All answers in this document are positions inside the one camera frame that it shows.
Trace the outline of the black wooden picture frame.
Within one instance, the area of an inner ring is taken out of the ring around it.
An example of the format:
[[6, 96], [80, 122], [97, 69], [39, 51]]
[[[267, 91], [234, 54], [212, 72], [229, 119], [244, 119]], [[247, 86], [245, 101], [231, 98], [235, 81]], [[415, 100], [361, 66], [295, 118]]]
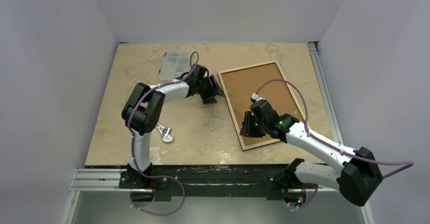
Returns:
[[243, 151], [286, 139], [305, 111], [276, 61], [218, 73]]

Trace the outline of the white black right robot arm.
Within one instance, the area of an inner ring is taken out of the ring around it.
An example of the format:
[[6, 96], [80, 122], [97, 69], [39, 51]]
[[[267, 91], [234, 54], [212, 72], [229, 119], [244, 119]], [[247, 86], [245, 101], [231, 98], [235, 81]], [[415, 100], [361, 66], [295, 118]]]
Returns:
[[350, 203], [364, 206], [384, 180], [369, 149], [355, 150], [331, 140], [322, 143], [324, 137], [306, 129], [303, 122], [291, 115], [280, 116], [265, 99], [252, 100], [240, 135], [253, 138], [269, 135], [323, 161], [320, 165], [295, 159], [284, 174], [286, 183], [292, 187], [301, 183], [322, 185], [339, 191]]

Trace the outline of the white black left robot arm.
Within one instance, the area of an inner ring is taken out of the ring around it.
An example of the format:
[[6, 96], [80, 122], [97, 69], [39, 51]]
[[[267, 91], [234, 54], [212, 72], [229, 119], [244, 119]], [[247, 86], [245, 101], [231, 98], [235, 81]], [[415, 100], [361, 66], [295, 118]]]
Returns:
[[226, 96], [214, 75], [210, 75], [205, 66], [198, 64], [171, 82], [135, 85], [122, 109], [121, 117], [131, 134], [129, 165], [135, 170], [131, 181], [138, 188], [145, 188], [151, 183], [151, 174], [146, 171], [152, 164], [150, 139], [159, 122], [163, 105], [196, 94], [204, 104], [217, 103], [216, 96]]

